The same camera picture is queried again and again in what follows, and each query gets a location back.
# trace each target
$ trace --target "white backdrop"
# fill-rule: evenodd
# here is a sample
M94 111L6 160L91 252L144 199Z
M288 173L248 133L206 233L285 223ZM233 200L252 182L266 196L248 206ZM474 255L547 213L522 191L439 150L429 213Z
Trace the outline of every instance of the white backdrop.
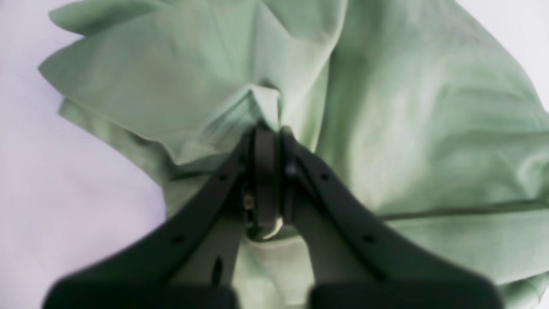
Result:
M38 309L61 275L144 236L160 189L57 115L45 57L78 39L48 11L71 0L0 0L0 308ZM549 107L549 1L459 0L516 57ZM549 308L549 297L544 300Z

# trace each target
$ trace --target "green shirt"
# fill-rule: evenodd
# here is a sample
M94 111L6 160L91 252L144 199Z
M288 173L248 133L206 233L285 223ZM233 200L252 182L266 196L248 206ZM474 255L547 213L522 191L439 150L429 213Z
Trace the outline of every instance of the green shirt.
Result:
M85 36L40 67L61 115L162 186L168 218L263 119L508 308L549 284L549 116L453 0L85 0L51 18ZM313 281L295 233L242 241L244 309L302 308Z

